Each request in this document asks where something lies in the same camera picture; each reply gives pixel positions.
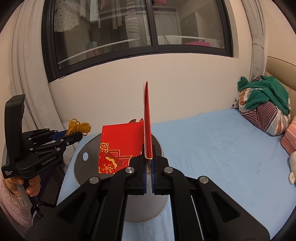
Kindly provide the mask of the pink sleeve left forearm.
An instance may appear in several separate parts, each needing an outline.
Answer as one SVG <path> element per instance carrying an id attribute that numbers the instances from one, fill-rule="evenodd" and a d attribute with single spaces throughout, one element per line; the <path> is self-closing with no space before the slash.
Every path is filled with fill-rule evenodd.
<path id="1" fill-rule="evenodd" d="M 2 175 L 1 208 L 16 231 L 25 237 L 32 226 L 31 209 L 24 204 L 21 196 L 11 193 Z"/>

